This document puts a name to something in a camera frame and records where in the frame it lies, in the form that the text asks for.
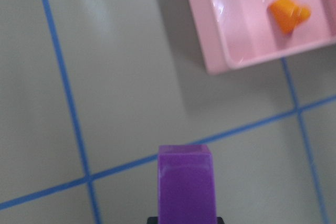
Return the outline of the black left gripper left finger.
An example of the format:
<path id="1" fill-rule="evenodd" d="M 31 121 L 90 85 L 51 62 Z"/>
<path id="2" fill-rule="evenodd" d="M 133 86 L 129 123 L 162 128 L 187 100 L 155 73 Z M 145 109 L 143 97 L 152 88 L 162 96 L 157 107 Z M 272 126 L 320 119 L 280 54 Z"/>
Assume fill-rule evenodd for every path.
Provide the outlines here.
<path id="1" fill-rule="evenodd" d="M 158 224 L 159 223 L 159 218 L 158 216 L 150 216 L 146 220 L 147 224 Z"/>

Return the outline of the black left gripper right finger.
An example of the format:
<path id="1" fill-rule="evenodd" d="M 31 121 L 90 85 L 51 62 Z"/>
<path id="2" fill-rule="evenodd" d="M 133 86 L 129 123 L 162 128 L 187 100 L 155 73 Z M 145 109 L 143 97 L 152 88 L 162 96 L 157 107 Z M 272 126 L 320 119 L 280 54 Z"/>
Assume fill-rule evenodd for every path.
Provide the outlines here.
<path id="1" fill-rule="evenodd" d="M 217 223 L 218 224 L 225 224 L 222 217 L 217 217 Z"/>

